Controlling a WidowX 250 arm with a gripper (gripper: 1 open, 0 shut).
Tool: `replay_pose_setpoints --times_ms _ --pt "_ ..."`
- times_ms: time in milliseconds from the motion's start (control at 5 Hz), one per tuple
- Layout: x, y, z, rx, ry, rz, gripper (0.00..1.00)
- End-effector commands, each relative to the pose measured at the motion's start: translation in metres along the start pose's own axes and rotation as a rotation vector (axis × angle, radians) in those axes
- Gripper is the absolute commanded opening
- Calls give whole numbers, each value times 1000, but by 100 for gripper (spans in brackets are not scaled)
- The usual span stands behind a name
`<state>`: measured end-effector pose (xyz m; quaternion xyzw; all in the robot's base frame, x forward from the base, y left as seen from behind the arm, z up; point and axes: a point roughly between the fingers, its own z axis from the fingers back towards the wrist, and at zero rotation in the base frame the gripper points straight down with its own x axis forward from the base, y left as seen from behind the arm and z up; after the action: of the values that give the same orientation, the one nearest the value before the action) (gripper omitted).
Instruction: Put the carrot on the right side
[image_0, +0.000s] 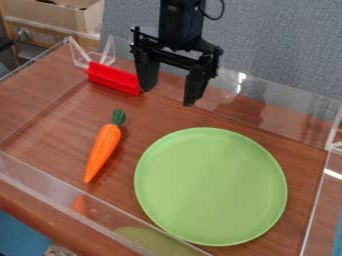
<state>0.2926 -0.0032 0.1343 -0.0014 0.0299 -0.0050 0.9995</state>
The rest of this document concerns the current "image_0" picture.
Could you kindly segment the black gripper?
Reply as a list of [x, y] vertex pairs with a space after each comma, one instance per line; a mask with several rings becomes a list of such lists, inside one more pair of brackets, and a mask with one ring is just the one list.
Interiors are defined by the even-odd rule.
[[163, 40], [158, 30], [149, 27], [135, 26], [131, 32], [131, 53], [142, 90], [149, 92], [154, 89], [161, 63], [190, 70], [186, 76], [183, 105], [193, 106], [203, 97], [210, 80], [207, 74], [217, 73], [223, 49], [207, 42], [202, 36], [186, 42], [173, 42]]

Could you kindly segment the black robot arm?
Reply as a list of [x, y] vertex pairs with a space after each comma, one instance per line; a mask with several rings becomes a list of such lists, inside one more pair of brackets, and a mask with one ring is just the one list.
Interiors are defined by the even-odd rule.
[[183, 105], [193, 106], [203, 97], [211, 78], [218, 75], [223, 49], [202, 38], [203, 20], [219, 20], [206, 13], [206, 0], [161, 0], [159, 27], [153, 35], [143, 27], [131, 28], [139, 85], [145, 92], [154, 89], [159, 68], [165, 63], [189, 71], [185, 84]]

